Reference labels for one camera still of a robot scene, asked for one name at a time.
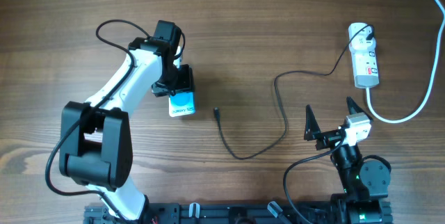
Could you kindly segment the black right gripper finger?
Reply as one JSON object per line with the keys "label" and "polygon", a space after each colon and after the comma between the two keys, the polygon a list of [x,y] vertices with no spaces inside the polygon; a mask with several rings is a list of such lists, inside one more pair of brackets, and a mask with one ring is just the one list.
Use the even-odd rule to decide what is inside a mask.
{"label": "black right gripper finger", "polygon": [[347,97],[346,103],[350,115],[364,112],[363,109],[357,105],[357,103],[353,100],[352,97]]}
{"label": "black right gripper finger", "polygon": [[321,138],[321,130],[316,121],[314,112],[312,111],[311,106],[308,104],[305,107],[306,110],[306,123],[305,123],[305,132],[304,139],[306,141],[312,141]]}

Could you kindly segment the Galaxy smartphone with teal screen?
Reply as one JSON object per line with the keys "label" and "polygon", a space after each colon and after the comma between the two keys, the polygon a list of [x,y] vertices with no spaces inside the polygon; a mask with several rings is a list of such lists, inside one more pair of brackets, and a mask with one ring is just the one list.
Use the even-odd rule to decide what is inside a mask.
{"label": "Galaxy smartphone with teal screen", "polygon": [[179,117],[195,113],[194,92],[177,93],[169,96],[169,115]]}

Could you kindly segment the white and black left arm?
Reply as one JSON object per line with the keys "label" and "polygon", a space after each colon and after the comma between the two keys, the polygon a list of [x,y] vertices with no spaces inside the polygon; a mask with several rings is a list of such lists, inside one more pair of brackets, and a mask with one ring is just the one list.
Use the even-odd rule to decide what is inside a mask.
{"label": "white and black left arm", "polygon": [[157,223],[148,197],[130,177],[133,148],[129,119],[147,92],[168,97],[172,117],[195,113],[193,70],[181,59],[185,35],[173,22],[160,20],[153,35],[135,38],[123,50],[125,60],[106,85],[84,103],[68,102],[61,116],[60,140],[45,168],[47,186],[59,158],[61,175],[86,186],[79,194],[97,194],[112,223]]}

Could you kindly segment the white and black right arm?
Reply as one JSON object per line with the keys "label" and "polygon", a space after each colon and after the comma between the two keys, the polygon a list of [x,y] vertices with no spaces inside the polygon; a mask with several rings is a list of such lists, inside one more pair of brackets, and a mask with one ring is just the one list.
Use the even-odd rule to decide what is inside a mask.
{"label": "white and black right arm", "polygon": [[306,106],[304,139],[316,141],[316,149],[330,151],[343,193],[333,194],[325,203],[327,214],[316,209],[316,223],[393,223],[391,205],[385,201],[391,181],[390,163],[377,155],[363,156],[358,143],[368,138],[373,118],[351,97],[346,98],[349,114],[342,125],[321,131],[310,105]]}

